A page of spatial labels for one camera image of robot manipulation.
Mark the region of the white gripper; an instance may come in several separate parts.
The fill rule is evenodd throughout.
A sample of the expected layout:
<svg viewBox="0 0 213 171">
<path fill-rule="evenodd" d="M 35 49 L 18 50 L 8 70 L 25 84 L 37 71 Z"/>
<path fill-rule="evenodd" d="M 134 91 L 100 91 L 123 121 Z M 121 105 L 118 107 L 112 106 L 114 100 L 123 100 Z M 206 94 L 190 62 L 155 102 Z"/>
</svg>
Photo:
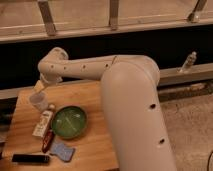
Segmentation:
<svg viewBox="0 0 213 171">
<path fill-rule="evenodd" d="M 36 84 L 33 87 L 33 89 L 34 89 L 34 91 L 36 93 L 40 93 L 40 92 L 42 92 L 43 90 L 46 89 L 45 85 L 54 85 L 54 84 L 60 83 L 62 81 L 63 81 L 63 79 L 61 77 L 41 74 L 40 75 L 40 80 L 38 80 L 36 82 Z"/>
</svg>

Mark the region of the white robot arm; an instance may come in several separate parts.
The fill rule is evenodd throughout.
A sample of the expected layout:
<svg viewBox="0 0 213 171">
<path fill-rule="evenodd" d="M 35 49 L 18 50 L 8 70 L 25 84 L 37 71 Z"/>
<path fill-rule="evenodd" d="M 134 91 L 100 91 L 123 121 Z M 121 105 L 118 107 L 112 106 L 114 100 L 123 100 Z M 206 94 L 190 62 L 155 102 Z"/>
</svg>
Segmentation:
<svg viewBox="0 0 213 171">
<path fill-rule="evenodd" d="M 160 70 L 144 55 L 71 60 L 55 47 L 38 63 L 44 87 L 64 77 L 98 80 L 120 171 L 177 171 L 159 103 Z"/>
</svg>

